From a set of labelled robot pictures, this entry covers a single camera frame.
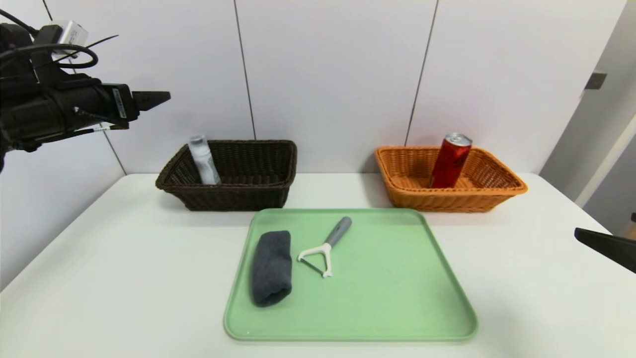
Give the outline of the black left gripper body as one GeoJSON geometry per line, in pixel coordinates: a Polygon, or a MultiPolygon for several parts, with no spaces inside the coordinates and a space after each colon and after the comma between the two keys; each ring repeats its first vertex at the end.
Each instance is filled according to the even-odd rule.
{"type": "Polygon", "coordinates": [[[128,86],[61,83],[44,94],[45,139],[129,129],[139,110],[128,86]]]}

